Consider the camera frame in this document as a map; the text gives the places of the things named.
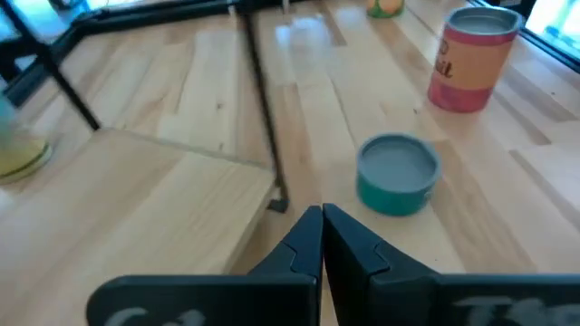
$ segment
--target teal lid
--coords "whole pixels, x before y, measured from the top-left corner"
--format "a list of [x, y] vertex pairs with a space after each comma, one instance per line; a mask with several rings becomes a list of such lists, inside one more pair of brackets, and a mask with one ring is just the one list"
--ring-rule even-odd
[[357, 156], [357, 194], [369, 208], [405, 216], [423, 208], [440, 177], [440, 159], [430, 144], [406, 134], [367, 140]]

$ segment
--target light wood surface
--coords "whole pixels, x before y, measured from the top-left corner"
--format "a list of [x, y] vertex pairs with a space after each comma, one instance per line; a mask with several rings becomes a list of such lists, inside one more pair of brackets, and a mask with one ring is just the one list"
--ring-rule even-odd
[[[425, 94], [440, 31], [466, 4], [405, 3], [386, 20], [358, 0], [258, 15], [292, 205], [266, 213], [234, 271], [266, 255], [307, 206], [334, 202], [442, 273], [580, 272], [580, 75], [518, 38], [485, 110], [439, 110]], [[107, 126], [270, 164], [242, 41], [235, 17], [208, 17], [93, 36], [63, 69]], [[89, 137], [51, 82], [21, 118], [50, 135], [58, 158]], [[390, 131], [430, 141], [443, 162], [415, 216], [380, 216], [354, 193], [356, 150]], [[327, 287], [323, 323], [335, 323]]]
[[118, 130], [49, 171], [0, 213], [3, 325], [82, 325], [89, 295], [120, 275], [228, 273], [274, 183], [267, 169]]

